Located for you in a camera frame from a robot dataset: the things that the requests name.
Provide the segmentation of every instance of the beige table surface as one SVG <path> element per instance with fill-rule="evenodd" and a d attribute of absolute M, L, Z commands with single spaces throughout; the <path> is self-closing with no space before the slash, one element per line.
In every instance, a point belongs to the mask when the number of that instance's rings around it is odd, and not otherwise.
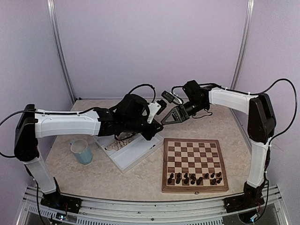
<path fill-rule="evenodd" d="M 93 106 L 108 108 L 120 100 L 78 100 L 72 110 Z M 157 118 L 160 121 L 174 107 L 169 105 Z M 49 171 L 57 179 L 64 193 L 130 201 L 175 201 L 230 195 L 243 191 L 250 168 L 250 153 L 229 109 L 211 106 L 212 116 L 189 119 L 181 124 L 165 126 L 163 137 L 218 139 L 224 158 L 229 190 L 215 194 L 164 194 L 161 192 L 163 147 L 122 174 L 109 157 L 96 145 L 92 136 L 58 136 L 46 160 Z M 70 141 L 88 141 L 93 160 L 82 165 L 70 151 Z"/>

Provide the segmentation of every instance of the black chess piece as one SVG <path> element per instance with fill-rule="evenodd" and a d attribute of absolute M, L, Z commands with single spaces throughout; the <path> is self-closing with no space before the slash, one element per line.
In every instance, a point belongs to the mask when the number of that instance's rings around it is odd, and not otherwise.
<path fill-rule="evenodd" d="M 212 181 L 211 181 L 211 185 L 215 185 L 216 184 L 216 182 L 217 182 L 217 179 L 216 178 L 214 178 Z"/>
<path fill-rule="evenodd" d="M 184 184 L 188 184 L 189 178 L 186 177 L 186 179 L 183 181 Z"/>
<path fill-rule="evenodd" d="M 179 183 L 180 183 L 180 180 L 181 180 L 181 178 L 180 178 L 180 177 L 177 177 L 177 179 L 176 179 L 176 184 L 179 184 Z"/>
<path fill-rule="evenodd" d="M 217 183 L 221 183 L 221 180 L 222 180 L 222 177 L 220 177 L 218 180 L 217 180 Z"/>
<path fill-rule="evenodd" d="M 202 180 L 203 180 L 203 177 L 199 177 L 199 179 L 197 180 L 197 185 L 200 185 Z"/>

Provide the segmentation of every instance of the wooden chessboard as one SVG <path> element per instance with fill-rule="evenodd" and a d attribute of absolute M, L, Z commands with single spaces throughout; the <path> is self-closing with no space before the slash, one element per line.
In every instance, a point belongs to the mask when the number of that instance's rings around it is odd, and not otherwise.
<path fill-rule="evenodd" d="M 172 182 L 167 180 L 170 174 L 174 174 Z M 176 184 L 177 174 L 181 173 L 181 180 Z M 203 177 L 200 185 L 184 184 L 184 175 L 188 173 L 189 178 L 194 173 L 196 179 Z M 211 185 L 212 180 L 222 178 L 221 182 Z M 176 139 L 165 138 L 164 140 L 164 165 L 162 192 L 166 193 L 214 193 L 228 191 L 228 182 L 218 140 L 201 139 Z"/>

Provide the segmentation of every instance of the light blue mug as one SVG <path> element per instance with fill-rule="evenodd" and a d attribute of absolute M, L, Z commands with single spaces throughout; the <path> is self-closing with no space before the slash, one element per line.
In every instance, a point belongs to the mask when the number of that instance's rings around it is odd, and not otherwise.
<path fill-rule="evenodd" d="M 87 165 L 92 161 L 92 153 L 90 152 L 86 140 L 79 139 L 74 142 L 70 142 L 70 145 L 71 152 L 73 152 L 74 156 L 80 163 Z"/>

